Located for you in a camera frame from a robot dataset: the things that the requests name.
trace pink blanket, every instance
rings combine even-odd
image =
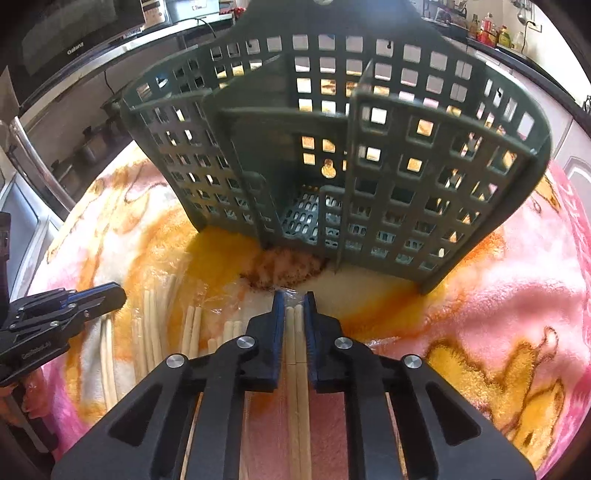
[[[525,204],[421,297],[406,281],[361,268],[346,265],[335,273],[307,255],[261,252],[239,235],[195,232],[158,171],[132,144],[72,212],[31,292],[109,280],[123,285],[129,302],[114,316],[112,336],[120,399],[137,381],[132,325],[144,282],[162,272],[185,272],[167,325],[169,352],[178,345],[187,302],[203,306],[203,349],[226,319],[266,311],[273,288],[313,290],[319,311],[339,318],[347,335],[383,355],[425,357],[520,449],[540,478],[591,405],[590,240],[580,201],[551,165]],[[57,456],[106,411],[99,323],[43,369],[61,438]],[[342,479],[342,408],[318,395],[311,396],[310,408],[314,477]],[[253,395],[248,409],[249,476],[288,478],[284,389]]]

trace power outlet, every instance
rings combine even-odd
[[[534,30],[534,31],[536,31],[538,33],[542,33],[542,24],[539,24],[539,23],[536,23],[536,24],[530,23],[530,24],[527,24],[527,26],[530,29],[532,29],[532,30]]]

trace microwave oven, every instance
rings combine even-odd
[[[141,0],[37,2],[4,46],[2,65],[21,108],[32,105],[67,66],[144,22]]]

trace cabinet door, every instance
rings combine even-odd
[[[560,140],[567,132],[573,118],[556,100],[530,79],[517,72],[513,72],[513,77],[523,83],[528,93],[540,104],[546,114],[550,124],[550,132],[552,133],[552,153],[556,155],[556,148],[560,145]]]
[[[587,218],[591,218],[591,139],[576,122],[572,123],[556,161],[579,195]]]

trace metal handle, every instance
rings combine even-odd
[[[74,202],[68,192],[64,190],[64,187],[60,185],[49,168],[47,168],[47,165],[43,163],[43,160],[37,153],[37,150],[35,150],[35,147],[33,147],[33,144],[29,140],[18,117],[15,117],[12,122],[10,122],[10,131],[16,139],[18,146],[22,148],[27,158],[31,161],[31,164],[37,170],[37,173],[44,181],[47,189],[68,212],[72,211],[76,202]]]

